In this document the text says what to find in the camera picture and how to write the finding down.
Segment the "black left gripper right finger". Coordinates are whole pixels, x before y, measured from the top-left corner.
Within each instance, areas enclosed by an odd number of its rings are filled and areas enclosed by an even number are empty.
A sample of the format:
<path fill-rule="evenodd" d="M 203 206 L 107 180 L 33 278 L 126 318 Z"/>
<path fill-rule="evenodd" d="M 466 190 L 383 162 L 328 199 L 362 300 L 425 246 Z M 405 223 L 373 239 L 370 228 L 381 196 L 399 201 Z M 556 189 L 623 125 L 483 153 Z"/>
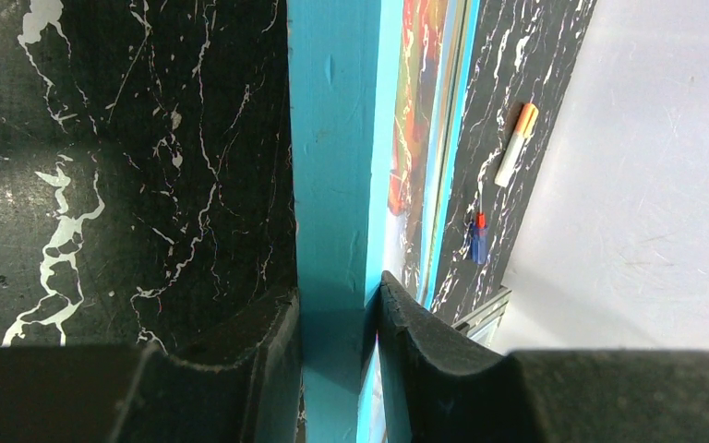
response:
<path fill-rule="evenodd" d="M 428 312 L 389 272 L 379 301 L 391 442 L 709 442 L 709 352 L 501 355 Z"/>

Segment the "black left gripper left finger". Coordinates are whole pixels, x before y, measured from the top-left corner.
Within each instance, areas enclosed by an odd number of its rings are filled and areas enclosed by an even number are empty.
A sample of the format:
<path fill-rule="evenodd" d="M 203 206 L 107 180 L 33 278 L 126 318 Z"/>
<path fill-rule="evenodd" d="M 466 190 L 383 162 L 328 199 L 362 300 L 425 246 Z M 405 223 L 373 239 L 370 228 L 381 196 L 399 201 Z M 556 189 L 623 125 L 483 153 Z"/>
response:
<path fill-rule="evenodd" d="M 0 442 L 292 442 L 299 294 L 274 288 L 180 353 L 0 348 Z"/>

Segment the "blue red screwdriver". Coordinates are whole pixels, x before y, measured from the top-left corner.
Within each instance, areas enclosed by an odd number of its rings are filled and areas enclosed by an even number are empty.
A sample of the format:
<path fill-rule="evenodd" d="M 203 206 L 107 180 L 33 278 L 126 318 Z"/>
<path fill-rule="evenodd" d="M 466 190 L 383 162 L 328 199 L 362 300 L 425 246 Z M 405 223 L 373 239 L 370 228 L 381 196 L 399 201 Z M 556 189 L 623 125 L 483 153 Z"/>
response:
<path fill-rule="evenodd" d="M 487 217 L 478 211 L 470 223 L 470 259 L 477 265 L 485 265 L 488 257 Z"/>

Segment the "blue wooden picture frame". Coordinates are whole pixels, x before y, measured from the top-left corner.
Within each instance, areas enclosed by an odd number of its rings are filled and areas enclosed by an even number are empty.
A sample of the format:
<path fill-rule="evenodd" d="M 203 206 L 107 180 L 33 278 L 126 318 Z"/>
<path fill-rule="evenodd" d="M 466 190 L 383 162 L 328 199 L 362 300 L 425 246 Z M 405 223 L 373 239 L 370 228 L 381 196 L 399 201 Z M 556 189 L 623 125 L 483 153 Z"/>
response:
<path fill-rule="evenodd" d="M 291 1 L 287 36 L 306 440 L 386 442 L 377 333 L 404 1 Z M 480 3 L 451 1 L 420 278 L 435 296 Z"/>

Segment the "hot air balloon photo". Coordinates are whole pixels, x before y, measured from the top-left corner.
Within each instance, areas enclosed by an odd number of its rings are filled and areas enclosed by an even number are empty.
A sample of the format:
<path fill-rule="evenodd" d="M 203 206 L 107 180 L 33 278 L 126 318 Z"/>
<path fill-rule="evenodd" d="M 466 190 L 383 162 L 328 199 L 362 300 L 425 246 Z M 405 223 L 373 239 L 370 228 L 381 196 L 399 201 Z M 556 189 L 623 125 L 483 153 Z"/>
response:
<path fill-rule="evenodd" d="M 411 294 L 420 278 L 427 160 L 451 1 L 404 1 L 387 196 L 384 268 Z"/>

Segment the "white orange-capped marker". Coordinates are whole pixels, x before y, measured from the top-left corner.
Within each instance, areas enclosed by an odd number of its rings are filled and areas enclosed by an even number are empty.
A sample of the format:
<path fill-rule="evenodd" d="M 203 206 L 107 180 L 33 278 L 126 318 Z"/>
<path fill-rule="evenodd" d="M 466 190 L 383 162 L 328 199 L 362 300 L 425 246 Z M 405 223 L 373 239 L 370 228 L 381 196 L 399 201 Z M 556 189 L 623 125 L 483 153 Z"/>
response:
<path fill-rule="evenodd" d="M 533 103 L 523 106 L 494 179 L 497 186 L 506 187 L 510 183 L 523 147 L 532 136 L 538 114 L 539 110 Z"/>

